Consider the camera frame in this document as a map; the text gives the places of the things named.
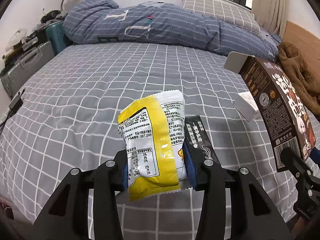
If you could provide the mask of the dark brown snack box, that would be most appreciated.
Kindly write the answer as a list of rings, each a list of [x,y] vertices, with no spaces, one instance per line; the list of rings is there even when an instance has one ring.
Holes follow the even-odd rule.
[[[270,138],[277,171],[287,170],[280,159],[287,147],[302,160],[308,159],[316,137],[305,106],[284,71],[265,59],[234,51],[224,67],[239,74],[253,96]]]

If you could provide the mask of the small white cardboard box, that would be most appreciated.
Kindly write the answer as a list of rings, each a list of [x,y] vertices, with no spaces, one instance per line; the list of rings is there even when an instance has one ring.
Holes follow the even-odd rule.
[[[259,109],[250,92],[238,93],[233,106],[248,121],[252,121],[260,116]]]

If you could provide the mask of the black wet wipe sachet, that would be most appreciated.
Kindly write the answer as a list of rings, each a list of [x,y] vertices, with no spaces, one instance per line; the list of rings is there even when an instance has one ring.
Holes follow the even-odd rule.
[[[185,138],[191,146],[191,150],[198,154],[201,153],[204,159],[210,159],[220,164],[200,116],[188,116],[184,123],[186,128]]]

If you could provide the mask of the yellow white snack packet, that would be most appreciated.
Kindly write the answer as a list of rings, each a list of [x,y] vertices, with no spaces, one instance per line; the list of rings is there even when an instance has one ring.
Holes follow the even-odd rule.
[[[180,90],[135,100],[119,114],[117,129],[126,145],[131,201],[188,187],[184,121]]]

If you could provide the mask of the grey checked bed sheet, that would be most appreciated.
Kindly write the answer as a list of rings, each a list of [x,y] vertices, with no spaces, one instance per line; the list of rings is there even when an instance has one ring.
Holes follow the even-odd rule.
[[[234,108],[247,90],[226,58],[199,49],[144,43],[70,46],[25,84],[23,105],[1,134],[1,193],[33,222],[74,167],[97,168],[125,148],[118,115],[131,102],[180,90],[199,115],[221,165],[247,167],[284,220],[295,212],[296,180],[276,171],[263,120]]]

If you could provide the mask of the brown fleece jacket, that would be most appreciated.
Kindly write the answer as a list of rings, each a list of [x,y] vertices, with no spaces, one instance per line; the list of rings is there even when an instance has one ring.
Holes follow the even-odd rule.
[[[303,104],[319,120],[319,76],[308,67],[300,50],[290,42],[278,45],[278,58]]]

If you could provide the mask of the wooden headboard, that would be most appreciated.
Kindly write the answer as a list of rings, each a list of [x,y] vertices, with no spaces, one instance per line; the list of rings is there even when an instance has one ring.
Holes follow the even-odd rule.
[[[294,44],[301,52],[310,70],[319,79],[320,41],[301,26],[287,21],[283,41]]]

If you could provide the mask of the black power adapter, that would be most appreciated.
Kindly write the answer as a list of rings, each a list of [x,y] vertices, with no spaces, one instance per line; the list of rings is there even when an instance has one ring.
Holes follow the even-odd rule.
[[[20,109],[20,107],[23,105],[22,95],[24,94],[25,89],[23,89],[21,92],[18,92],[17,96],[12,100],[12,102],[9,105],[9,116],[12,117],[17,113],[17,111]]]

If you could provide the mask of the grey checked pillow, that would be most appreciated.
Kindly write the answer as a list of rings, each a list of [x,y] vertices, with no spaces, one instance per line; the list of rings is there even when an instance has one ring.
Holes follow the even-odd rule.
[[[256,36],[260,35],[260,25],[246,9],[218,0],[182,0],[182,3],[186,10],[218,18]]]

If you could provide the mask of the beige curtain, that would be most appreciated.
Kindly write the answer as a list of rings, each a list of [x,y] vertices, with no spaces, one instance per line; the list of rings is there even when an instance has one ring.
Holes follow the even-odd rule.
[[[287,23],[287,0],[253,0],[256,22],[271,34],[284,36]]]

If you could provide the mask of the grey hard suitcase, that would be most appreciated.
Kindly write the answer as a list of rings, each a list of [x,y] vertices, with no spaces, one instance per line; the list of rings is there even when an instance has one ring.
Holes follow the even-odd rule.
[[[55,56],[52,43],[47,41],[24,54],[14,65],[1,73],[2,85],[12,99],[20,88]]]

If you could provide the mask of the clutter on suitcase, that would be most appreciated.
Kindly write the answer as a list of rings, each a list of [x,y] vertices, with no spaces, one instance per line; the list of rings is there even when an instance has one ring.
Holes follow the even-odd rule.
[[[27,30],[23,28],[18,29],[9,40],[2,59],[6,62],[14,55],[26,52],[33,46],[47,42],[46,29],[54,23],[63,21],[66,15],[67,12],[65,11],[52,10],[42,16],[40,24],[37,24],[31,33],[28,33]]]

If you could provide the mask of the blue striped duvet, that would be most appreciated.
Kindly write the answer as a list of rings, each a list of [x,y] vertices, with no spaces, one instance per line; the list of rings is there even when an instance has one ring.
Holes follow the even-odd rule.
[[[113,0],[83,0],[66,16],[65,35],[76,44],[146,42],[192,47],[227,56],[236,51],[273,61],[274,42],[216,17],[170,3],[121,8]]]

